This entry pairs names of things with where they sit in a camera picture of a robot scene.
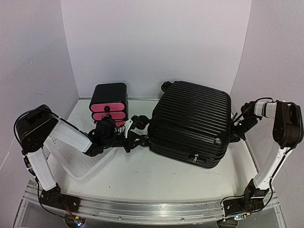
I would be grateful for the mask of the black ribbed hard-shell suitcase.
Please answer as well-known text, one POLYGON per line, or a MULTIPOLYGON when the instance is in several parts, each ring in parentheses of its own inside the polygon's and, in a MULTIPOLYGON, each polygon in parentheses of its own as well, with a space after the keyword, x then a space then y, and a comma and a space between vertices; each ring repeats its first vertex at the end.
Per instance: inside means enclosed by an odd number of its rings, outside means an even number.
POLYGON ((229 94, 185 81, 167 81, 161 89, 148 126, 150 150, 205 169, 216 167, 230 141, 229 94))

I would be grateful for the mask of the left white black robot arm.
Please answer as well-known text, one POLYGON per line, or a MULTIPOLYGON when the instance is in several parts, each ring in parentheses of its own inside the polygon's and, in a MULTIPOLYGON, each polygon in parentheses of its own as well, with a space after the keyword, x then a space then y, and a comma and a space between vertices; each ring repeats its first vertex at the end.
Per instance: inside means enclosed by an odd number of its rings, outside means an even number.
POLYGON ((134 129, 143 130, 150 119, 134 115, 118 127, 110 116, 104 117, 88 133, 61 118, 43 104, 17 118, 13 131, 21 146, 24 163, 38 185, 38 202, 49 206, 77 212, 80 198, 62 193, 54 178, 45 155, 45 149, 56 153, 66 148, 71 155, 79 153, 80 162, 89 158, 105 163, 116 148, 130 152, 135 147, 148 146, 146 135, 139 135, 134 129))

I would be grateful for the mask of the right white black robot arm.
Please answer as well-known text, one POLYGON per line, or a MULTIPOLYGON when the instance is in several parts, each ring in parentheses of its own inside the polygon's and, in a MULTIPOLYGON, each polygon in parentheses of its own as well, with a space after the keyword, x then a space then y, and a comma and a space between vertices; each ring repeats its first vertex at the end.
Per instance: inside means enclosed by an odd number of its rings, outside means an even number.
POLYGON ((282 168, 287 157, 303 140, 304 125, 301 107, 293 102, 273 100, 262 97, 245 103, 241 114, 232 120, 230 142, 246 140, 245 134, 262 118, 273 119, 272 137, 274 145, 265 166, 250 180, 240 196, 225 197, 220 205, 224 218, 240 219, 245 214, 262 211, 266 205, 265 197, 273 195, 273 180, 282 168))

